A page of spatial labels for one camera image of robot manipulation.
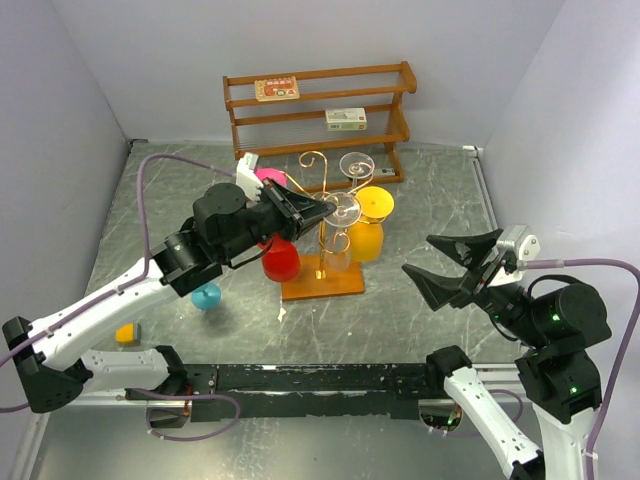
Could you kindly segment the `frosted clear tall glass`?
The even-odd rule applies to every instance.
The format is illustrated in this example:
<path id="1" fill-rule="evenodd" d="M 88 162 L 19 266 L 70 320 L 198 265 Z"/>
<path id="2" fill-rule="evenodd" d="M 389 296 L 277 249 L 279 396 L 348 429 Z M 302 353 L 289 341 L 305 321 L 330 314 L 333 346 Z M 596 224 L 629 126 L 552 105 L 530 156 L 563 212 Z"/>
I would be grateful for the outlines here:
<path id="1" fill-rule="evenodd" d="M 360 182 L 367 184 L 372 179 L 375 162 L 365 153 L 349 152 L 341 157 L 339 168 L 351 180 L 351 191 L 355 192 L 360 187 Z"/>

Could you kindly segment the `blue wine glass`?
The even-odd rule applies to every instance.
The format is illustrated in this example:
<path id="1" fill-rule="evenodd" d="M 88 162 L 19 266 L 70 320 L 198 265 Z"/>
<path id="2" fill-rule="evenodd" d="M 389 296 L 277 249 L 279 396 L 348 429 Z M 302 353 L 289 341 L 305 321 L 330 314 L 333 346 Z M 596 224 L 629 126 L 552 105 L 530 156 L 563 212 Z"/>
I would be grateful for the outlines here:
<path id="1" fill-rule="evenodd" d="M 221 296 L 220 288 L 214 282 L 208 282 L 191 293 L 191 302 L 197 309 L 207 311 L 220 303 Z"/>

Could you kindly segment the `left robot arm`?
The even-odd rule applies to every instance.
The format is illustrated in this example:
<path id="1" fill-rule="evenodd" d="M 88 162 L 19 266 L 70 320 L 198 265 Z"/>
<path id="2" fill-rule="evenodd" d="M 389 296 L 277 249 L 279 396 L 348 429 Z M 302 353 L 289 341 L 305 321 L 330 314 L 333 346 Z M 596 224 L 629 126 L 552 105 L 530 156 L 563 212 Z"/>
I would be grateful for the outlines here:
<path id="1" fill-rule="evenodd" d="M 187 373 L 170 346 L 100 352 L 100 337 L 141 314 L 189 295 L 220 276 L 237 256 L 273 236 L 295 241 L 333 214 L 316 200 L 266 181 L 255 199 L 232 183 L 210 187 L 193 215 L 151 254 L 93 294 L 47 317 L 15 317 L 2 332 L 34 413 L 59 409 L 82 393 L 140 389 L 146 398 L 173 399 Z"/>

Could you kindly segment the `yellow wine glass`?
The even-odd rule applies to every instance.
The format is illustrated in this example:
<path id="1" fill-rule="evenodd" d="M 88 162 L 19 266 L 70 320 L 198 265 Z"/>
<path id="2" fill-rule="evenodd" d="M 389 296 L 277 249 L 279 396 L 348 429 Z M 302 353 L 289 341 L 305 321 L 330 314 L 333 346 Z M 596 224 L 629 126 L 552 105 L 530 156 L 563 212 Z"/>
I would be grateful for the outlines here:
<path id="1" fill-rule="evenodd" d="M 360 263 L 376 260 L 384 243 L 382 223 L 395 207 L 391 193 L 379 186 L 364 187 L 356 194 L 361 206 L 359 220 L 347 229 L 351 257 Z"/>

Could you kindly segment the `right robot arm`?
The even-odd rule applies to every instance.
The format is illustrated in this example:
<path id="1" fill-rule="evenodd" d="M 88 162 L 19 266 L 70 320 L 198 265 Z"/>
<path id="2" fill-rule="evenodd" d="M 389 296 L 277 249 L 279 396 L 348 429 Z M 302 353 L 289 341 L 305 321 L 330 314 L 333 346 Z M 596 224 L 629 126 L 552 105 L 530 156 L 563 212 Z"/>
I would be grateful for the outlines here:
<path id="1" fill-rule="evenodd" d="M 602 403 L 599 370 L 589 347 L 611 336 L 603 299 L 591 285 L 556 276 L 561 288 L 533 297 L 520 284 L 525 263 L 540 251 L 527 225 L 477 236 L 430 235 L 427 242 L 465 268 L 458 278 L 404 264 L 432 310 L 473 304 L 526 347 L 518 378 L 536 414 L 542 442 L 531 441 L 504 412 L 458 346 L 426 358 L 424 384 L 448 396 L 471 420 L 507 479 L 584 479 L 589 429 Z"/>

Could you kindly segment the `red wine glass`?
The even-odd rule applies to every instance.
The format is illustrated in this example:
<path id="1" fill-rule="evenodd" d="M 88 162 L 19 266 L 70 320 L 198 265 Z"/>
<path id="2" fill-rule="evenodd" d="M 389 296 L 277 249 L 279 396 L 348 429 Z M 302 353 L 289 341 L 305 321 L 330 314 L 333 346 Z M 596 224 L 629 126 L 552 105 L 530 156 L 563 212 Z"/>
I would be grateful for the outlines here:
<path id="1" fill-rule="evenodd" d="M 301 268 L 300 257 L 294 244 L 275 235 L 272 240 L 259 244 L 264 251 L 261 263 L 266 277 L 285 283 L 296 278 Z"/>

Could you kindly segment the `clear wine glass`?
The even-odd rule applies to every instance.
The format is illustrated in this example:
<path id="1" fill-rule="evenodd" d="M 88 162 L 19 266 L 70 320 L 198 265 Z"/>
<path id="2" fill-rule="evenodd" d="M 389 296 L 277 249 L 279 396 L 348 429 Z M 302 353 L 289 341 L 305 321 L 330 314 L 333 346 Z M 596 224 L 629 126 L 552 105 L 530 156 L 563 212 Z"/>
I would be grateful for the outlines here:
<path id="1" fill-rule="evenodd" d="M 353 194 L 346 192 L 328 194 L 324 200 L 334 205 L 335 210 L 321 224 L 321 252 L 330 271 L 343 272 L 351 264 L 348 229 L 360 219 L 361 205 Z"/>

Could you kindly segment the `pink wine glass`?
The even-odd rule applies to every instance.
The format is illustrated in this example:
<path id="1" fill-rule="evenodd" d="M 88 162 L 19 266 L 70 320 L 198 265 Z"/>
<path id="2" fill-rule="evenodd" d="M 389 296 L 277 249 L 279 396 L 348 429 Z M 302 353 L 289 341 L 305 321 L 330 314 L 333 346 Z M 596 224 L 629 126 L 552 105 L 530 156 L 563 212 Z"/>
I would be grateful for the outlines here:
<path id="1" fill-rule="evenodd" d="M 274 184 L 287 186 L 287 178 L 284 173 L 275 168 L 258 168 L 254 171 L 260 181 L 260 190 L 271 190 Z"/>

